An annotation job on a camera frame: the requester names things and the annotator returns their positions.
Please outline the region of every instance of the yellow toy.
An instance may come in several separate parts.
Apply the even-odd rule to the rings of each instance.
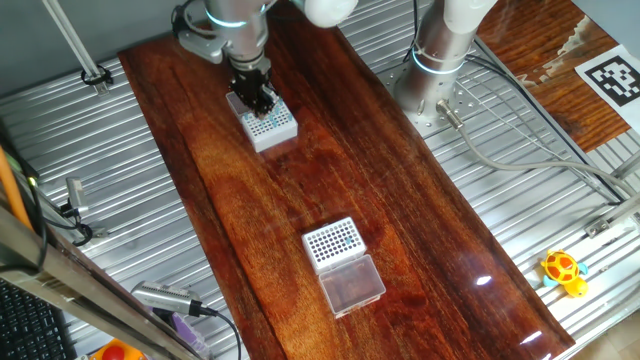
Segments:
[[[113,339],[102,349],[95,353],[91,360],[146,360],[147,358],[139,350]]]
[[[589,268],[584,263],[576,262],[564,250],[548,250],[547,259],[540,264],[547,273],[542,280],[545,286],[562,284],[573,297],[583,297],[587,294],[589,285],[579,275],[586,275]]]

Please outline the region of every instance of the wooden board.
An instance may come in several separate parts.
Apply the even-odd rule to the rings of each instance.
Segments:
[[[267,54],[299,134],[261,154],[223,66],[173,38],[120,54],[253,359],[539,360],[573,344],[338,30],[272,22]],[[301,235],[347,216],[387,292],[336,320]]]
[[[585,152],[629,130],[574,70],[617,43],[571,0],[498,1],[478,34]]]

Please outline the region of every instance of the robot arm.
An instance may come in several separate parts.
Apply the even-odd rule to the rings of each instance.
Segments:
[[[436,104],[449,100],[458,70],[482,19],[497,0],[435,0],[418,29],[408,70],[395,88],[395,98],[410,114],[430,123],[439,116]]]
[[[271,88],[271,62],[265,56],[268,39],[266,12],[277,0],[204,0],[214,38],[188,25],[186,5],[176,8],[173,32],[188,51],[214,64],[226,57],[233,78],[230,87],[258,115],[267,114],[278,101]],[[319,27],[335,26],[349,16],[357,0],[292,0]]]

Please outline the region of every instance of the keyboard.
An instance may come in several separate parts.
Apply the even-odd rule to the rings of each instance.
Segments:
[[[0,359],[75,359],[63,330],[60,310],[0,279]]]

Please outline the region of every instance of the aluminum slotted panel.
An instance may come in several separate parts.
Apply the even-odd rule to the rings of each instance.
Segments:
[[[127,290],[142,280],[188,287],[231,317],[122,66],[103,65],[114,77],[109,96],[98,98],[74,74],[0,100],[0,117],[54,202],[66,202],[65,177],[82,179],[91,211],[83,222],[109,231],[83,247],[98,266]],[[66,316],[78,354],[110,340]],[[216,358],[237,357],[226,323],[191,320]]]
[[[421,11],[430,2],[419,1]],[[383,84],[392,84],[402,71],[398,66],[413,37],[412,11],[411,0],[361,0],[340,25]],[[82,178],[92,206],[87,221],[110,229],[108,240],[84,251],[114,279],[127,289],[140,280],[190,287],[210,306],[228,314],[119,62],[103,65],[116,82],[106,98],[96,97],[72,75],[0,99],[0,116],[20,150],[41,171],[43,190],[57,203],[66,200],[64,178]],[[460,101],[455,104],[469,135],[487,156],[514,163],[553,160],[555,155],[523,136],[537,134],[564,159],[586,158],[504,80],[471,64],[463,67],[462,74],[456,89]],[[447,122],[431,125],[427,146],[577,340],[576,346],[619,321],[629,309],[618,311],[617,304],[637,292],[640,283],[640,237],[635,229],[625,229],[595,241],[583,230],[612,208],[607,204],[610,200],[567,169],[506,172],[482,166]],[[600,168],[612,171],[637,151],[640,137],[629,131],[589,155]],[[628,182],[640,190],[637,174]],[[591,267],[586,276],[587,297],[571,299],[560,287],[542,286],[539,262],[547,249],[560,248]],[[94,350],[108,339],[87,324],[69,320],[79,352]],[[193,324],[207,334],[216,356],[232,359],[236,356],[233,333],[217,320],[197,319]]]

